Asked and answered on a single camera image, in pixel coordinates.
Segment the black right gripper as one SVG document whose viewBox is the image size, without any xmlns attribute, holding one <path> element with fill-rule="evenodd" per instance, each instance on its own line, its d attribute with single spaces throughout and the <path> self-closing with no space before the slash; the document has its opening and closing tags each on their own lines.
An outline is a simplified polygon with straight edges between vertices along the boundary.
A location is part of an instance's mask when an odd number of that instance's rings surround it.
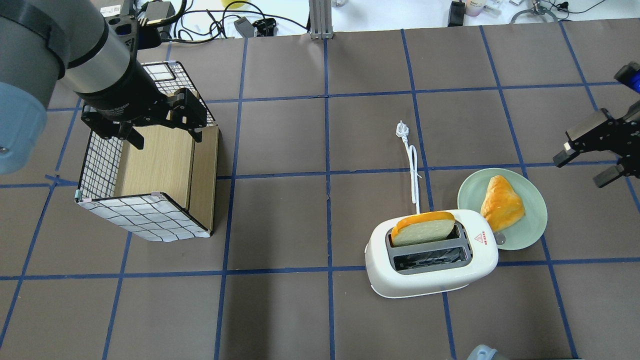
<svg viewBox="0 0 640 360">
<path fill-rule="evenodd" d="M 640 103 L 631 105 L 624 116 L 615 118 L 606 109 L 593 112 L 585 120 L 566 132 L 565 149 L 556 153 L 552 161 L 564 167 L 580 154 L 610 151 L 618 155 L 615 165 L 602 170 L 593 178 L 598 188 L 604 188 L 621 177 L 640 176 Z"/>
</svg>

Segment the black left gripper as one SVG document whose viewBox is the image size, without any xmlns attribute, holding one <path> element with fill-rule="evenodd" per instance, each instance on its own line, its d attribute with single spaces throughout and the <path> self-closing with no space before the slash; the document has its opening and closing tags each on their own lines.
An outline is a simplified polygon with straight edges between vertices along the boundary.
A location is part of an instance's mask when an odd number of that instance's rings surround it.
<svg viewBox="0 0 640 360">
<path fill-rule="evenodd" d="M 137 60 L 139 23 L 134 16 L 103 18 L 103 32 L 92 50 L 73 62 L 73 91 L 84 101 L 82 121 L 99 137 L 127 141 L 143 150 L 143 126 L 185 130 L 202 142 L 208 110 L 198 92 L 166 93 Z"/>
</svg>

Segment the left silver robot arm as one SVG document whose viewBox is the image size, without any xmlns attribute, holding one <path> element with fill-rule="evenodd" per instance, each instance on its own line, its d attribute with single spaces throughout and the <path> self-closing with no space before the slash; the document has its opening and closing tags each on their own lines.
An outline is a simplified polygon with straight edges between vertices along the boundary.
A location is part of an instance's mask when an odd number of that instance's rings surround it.
<svg viewBox="0 0 640 360">
<path fill-rule="evenodd" d="M 161 92 L 137 60 L 139 49 L 156 47 L 156 29 L 186 11 L 160 19 L 104 17 L 89 0 L 3 0 L 1 9 L 1 173 L 30 160 L 45 130 L 58 81 L 84 102 L 83 122 L 102 139 L 117 138 L 138 150 L 138 128 L 181 129 L 202 141 L 208 110 L 198 93 Z"/>
</svg>

